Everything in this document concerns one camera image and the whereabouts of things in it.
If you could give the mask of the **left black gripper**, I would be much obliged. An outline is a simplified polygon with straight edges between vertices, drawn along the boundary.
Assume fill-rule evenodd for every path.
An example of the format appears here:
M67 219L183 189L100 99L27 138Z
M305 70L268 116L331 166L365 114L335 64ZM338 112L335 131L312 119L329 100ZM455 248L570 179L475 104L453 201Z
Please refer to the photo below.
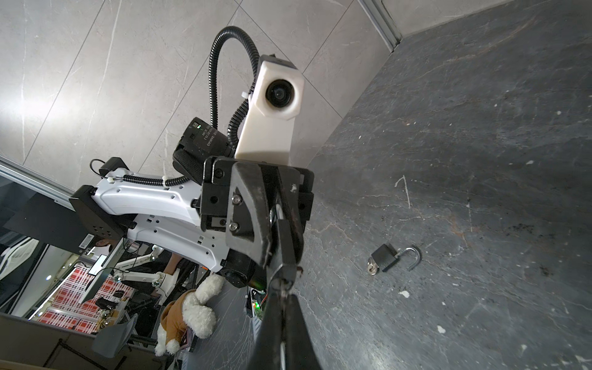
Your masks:
M210 157L203 169L200 226L204 231L226 231L229 248L263 267L271 246L270 213L280 204L290 222L300 263L314 181L314 173L305 168Z

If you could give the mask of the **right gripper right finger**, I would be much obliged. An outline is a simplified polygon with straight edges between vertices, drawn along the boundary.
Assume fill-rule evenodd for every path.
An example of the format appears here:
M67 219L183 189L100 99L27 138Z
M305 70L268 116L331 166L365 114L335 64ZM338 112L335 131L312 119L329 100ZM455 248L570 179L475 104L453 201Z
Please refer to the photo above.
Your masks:
M285 368L291 370L321 370L308 333L298 297L290 294L283 303Z

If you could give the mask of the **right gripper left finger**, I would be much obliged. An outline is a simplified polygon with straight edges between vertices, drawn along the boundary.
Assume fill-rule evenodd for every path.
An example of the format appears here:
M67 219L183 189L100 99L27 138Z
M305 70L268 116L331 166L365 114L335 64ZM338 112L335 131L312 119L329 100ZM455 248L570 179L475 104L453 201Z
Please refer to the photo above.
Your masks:
M263 322L248 363L248 370L282 369L283 311L281 296L268 296Z

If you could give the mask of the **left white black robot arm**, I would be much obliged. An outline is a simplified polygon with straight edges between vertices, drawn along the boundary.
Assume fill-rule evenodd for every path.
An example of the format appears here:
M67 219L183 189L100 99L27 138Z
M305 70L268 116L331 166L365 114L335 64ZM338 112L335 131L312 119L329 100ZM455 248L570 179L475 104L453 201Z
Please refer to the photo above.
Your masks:
M289 165L294 120L253 117L246 147L203 120L174 152L179 177L140 177L114 157L101 181L70 201L95 236L158 245L233 285L288 291L296 280L314 199L311 171Z

